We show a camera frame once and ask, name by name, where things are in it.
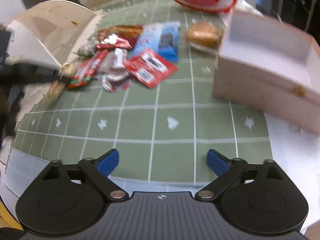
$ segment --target gray panel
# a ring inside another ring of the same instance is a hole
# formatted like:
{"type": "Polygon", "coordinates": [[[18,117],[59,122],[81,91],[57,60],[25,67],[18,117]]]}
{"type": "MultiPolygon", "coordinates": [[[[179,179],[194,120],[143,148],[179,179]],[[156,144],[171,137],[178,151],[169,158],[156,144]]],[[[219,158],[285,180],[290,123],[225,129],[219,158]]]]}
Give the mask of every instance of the gray panel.
{"type": "MultiPolygon", "coordinates": [[[[46,240],[27,233],[21,240],[46,240]]],[[[136,192],[113,203],[82,233],[55,240],[306,240],[298,232],[279,237],[253,236],[229,225],[216,207],[194,200],[189,192],[136,192]]]]}

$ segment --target barcode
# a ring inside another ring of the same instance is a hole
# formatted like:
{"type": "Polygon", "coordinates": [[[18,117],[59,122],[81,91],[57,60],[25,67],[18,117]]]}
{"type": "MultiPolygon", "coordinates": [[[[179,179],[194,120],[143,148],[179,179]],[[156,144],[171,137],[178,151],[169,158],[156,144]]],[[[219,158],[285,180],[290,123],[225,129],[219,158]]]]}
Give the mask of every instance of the barcode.
{"type": "Polygon", "coordinates": [[[146,83],[151,83],[153,80],[155,80],[155,77],[151,75],[148,71],[146,71],[144,68],[139,69],[136,72],[136,75],[139,76],[146,83]]]}
{"type": "Polygon", "coordinates": [[[166,73],[168,71],[167,67],[162,64],[157,58],[152,57],[148,54],[144,54],[141,56],[145,62],[147,62],[151,67],[160,71],[161,73],[166,73]]]}

